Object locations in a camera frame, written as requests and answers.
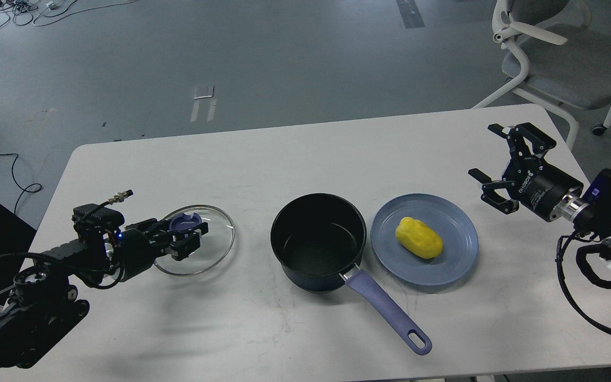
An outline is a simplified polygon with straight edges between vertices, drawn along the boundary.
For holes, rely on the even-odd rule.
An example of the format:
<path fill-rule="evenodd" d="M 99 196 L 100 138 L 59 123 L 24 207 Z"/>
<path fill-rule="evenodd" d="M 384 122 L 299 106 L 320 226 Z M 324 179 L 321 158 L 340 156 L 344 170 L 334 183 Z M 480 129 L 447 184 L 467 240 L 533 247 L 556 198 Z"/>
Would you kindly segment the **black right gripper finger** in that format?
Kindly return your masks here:
<path fill-rule="evenodd" d="M 524 160 L 543 162 L 546 153 L 557 146 L 556 140 L 532 123 L 517 124 L 509 128 L 500 124 L 490 124 L 488 131 L 507 141 L 511 162 Z"/>
<path fill-rule="evenodd" d="M 494 180 L 478 168 L 469 169 L 468 174 L 482 184 L 481 199 L 483 202 L 504 214 L 511 214 L 519 210 L 519 201 L 510 198 L 506 199 L 497 193 L 498 189 L 513 189 L 516 186 L 516 182 L 512 180 Z"/>

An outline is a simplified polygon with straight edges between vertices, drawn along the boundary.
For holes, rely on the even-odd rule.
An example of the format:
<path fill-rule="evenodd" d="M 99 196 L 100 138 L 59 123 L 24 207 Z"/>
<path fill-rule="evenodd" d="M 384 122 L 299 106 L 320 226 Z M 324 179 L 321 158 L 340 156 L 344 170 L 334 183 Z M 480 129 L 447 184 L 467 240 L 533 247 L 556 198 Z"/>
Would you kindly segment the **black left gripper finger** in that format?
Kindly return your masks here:
<path fill-rule="evenodd" d="M 147 239 L 182 239 L 196 232 L 204 236 L 204 223 L 173 223 L 173 219 L 158 220 L 156 218 L 146 219 L 125 226 L 125 230 L 137 230 Z"/>
<path fill-rule="evenodd" d="M 204 234 L 209 232 L 208 223 L 207 222 L 173 222 L 173 223 L 204 223 Z M 191 253 L 194 253 L 197 249 L 201 247 L 201 236 L 199 236 L 196 232 L 193 235 L 189 235 L 187 238 L 175 239 L 172 238 L 172 242 L 170 242 L 165 249 L 165 253 L 170 255 L 176 261 L 182 261 L 185 258 L 188 258 Z"/>

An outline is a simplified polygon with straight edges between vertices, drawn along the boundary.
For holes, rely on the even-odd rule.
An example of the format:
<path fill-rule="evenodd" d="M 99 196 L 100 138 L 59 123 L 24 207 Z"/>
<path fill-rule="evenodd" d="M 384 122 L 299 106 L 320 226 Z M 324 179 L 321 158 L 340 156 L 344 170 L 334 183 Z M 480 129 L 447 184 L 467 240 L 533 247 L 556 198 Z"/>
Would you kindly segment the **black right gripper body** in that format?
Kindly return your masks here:
<path fill-rule="evenodd" d="M 507 188 L 510 198 L 546 222 L 559 219 L 568 199 L 578 197 L 583 189 L 578 179 L 536 155 L 514 155 L 503 179 L 513 183 Z"/>

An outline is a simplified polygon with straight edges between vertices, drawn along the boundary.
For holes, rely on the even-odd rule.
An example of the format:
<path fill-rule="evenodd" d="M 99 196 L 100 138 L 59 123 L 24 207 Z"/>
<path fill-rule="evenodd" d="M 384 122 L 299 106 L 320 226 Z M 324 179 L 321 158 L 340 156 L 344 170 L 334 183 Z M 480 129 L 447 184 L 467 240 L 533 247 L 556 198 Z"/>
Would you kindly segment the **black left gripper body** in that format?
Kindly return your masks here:
<path fill-rule="evenodd" d="M 124 282 L 148 270 L 172 242 L 170 223 L 170 219 L 147 219 L 122 231 L 109 231 L 111 261 L 117 266 L 111 277 Z"/>

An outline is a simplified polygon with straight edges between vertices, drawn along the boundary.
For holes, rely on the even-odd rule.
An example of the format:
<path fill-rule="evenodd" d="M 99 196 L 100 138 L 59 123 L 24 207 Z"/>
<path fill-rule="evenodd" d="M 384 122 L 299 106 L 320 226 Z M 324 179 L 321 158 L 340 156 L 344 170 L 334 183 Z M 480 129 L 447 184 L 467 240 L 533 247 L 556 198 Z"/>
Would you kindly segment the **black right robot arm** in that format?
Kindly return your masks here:
<path fill-rule="evenodd" d="M 482 201 L 504 214 L 524 206 L 546 222 L 563 218 L 572 223 L 571 234 L 557 241 L 555 266 L 558 284 L 567 302 L 594 328 L 611 336 L 611 328 L 584 312 L 565 281 L 565 252 L 573 241 L 582 243 L 575 263 L 584 277 L 599 288 L 611 290 L 611 170 L 603 169 L 588 188 L 545 160 L 557 143 L 531 123 L 488 130 L 506 141 L 511 160 L 499 180 L 477 168 L 468 174 L 482 184 Z"/>

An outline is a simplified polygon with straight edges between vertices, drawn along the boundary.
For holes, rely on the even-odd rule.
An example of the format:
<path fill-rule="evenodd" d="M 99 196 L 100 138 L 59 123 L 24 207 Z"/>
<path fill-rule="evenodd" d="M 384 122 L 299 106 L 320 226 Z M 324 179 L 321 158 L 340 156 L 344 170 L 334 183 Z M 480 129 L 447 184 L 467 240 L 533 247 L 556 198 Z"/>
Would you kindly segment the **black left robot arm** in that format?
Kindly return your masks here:
<path fill-rule="evenodd" d="M 162 256 L 181 261 L 200 248 L 209 228 L 198 213 L 125 225 L 111 205 L 132 195 L 127 190 L 99 205 L 76 206 L 71 220 L 77 239 L 42 253 L 15 254 L 33 264 L 0 290 L 0 368 L 33 367 L 87 316 L 90 303 L 78 298 L 71 276 L 108 290 Z"/>

